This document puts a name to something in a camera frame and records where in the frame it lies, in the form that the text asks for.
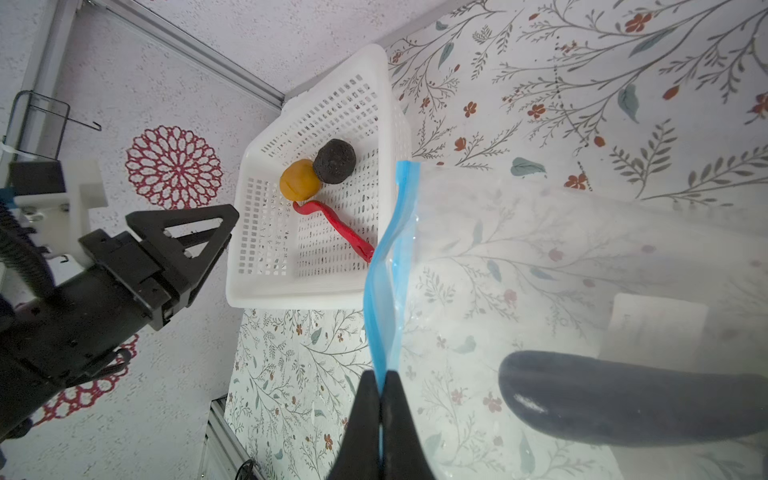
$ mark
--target basket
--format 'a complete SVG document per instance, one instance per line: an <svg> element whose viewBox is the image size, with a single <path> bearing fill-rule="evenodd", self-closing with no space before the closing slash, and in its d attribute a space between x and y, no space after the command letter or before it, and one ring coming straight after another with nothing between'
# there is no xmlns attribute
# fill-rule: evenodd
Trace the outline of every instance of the basket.
<svg viewBox="0 0 768 480"><path fill-rule="evenodd" d="M367 263L322 214L299 215L280 193L280 175L314 159L332 138L349 142L357 165L313 198L332 207L374 247L395 205L395 163L408 160L411 132L392 96L387 57L368 45L294 100L248 145L227 258L227 301L242 308L362 308Z"/></svg>

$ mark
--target transparent plastic bag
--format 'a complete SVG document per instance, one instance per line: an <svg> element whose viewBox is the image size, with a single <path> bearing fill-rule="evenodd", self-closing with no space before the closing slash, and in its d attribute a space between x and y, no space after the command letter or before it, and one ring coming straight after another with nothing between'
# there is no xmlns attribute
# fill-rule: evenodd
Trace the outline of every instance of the transparent plastic bag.
<svg viewBox="0 0 768 480"><path fill-rule="evenodd" d="M762 475L762 213L410 162L397 183L366 330L437 476Z"/></svg>

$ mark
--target yellow clay ball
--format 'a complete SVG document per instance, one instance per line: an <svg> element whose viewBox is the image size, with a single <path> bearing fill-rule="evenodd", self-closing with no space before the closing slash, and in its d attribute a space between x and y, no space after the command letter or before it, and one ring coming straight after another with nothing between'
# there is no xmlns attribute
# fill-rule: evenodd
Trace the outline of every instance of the yellow clay ball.
<svg viewBox="0 0 768 480"><path fill-rule="evenodd" d="M312 161L306 158L293 162L280 177L280 193L295 202L314 197L322 185L312 169Z"/></svg>

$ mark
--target floral tablecloth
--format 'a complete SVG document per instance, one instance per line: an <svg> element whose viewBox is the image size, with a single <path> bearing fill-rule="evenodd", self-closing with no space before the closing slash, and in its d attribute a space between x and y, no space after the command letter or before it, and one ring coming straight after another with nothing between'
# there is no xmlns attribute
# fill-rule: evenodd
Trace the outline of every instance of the floral tablecloth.
<svg viewBox="0 0 768 480"><path fill-rule="evenodd" d="M416 161L493 170L510 188L530 178L708 215L768 204L766 17L765 2L736 0L475 0L388 47L389 70ZM751 267L734 284L734 315L766 319L768 273L759 260ZM478 290L467 321L493 329L535 304L551 312L547 336L523 329L518 348L596 354L606 325L574 321L568 302L577 300L539 287L548 274L536 271L503 282L498 270L478 272L500 284ZM420 272L421 286L450 303L456 287L440 273ZM457 362L482 347L480 336L434 337ZM268 478L324 478L368 368L361 312L246 311L227 421ZM400 370L413 414L444 417L444 431L420 435L451 475L624 477L610 449L524 426L498 385L468 389L450 366L407 354ZM760 478L763 450L752 440L686 455L689 478Z"/></svg>

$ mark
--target blue strip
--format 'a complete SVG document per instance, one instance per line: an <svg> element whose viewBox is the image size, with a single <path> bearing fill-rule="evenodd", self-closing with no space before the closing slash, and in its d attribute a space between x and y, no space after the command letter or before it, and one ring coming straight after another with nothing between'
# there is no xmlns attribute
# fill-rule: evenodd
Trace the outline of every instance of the blue strip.
<svg viewBox="0 0 768 480"><path fill-rule="evenodd" d="M405 311L408 293L415 231L412 215L419 191L419 172L420 164L416 162L397 163L398 195L395 212L381 242L373 252L362 299L368 346L371 349L373 372L376 374L379 393L384 388L387 369L396 369L399 364L402 313ZM388 264L390 251L391 269Z"/></svg>

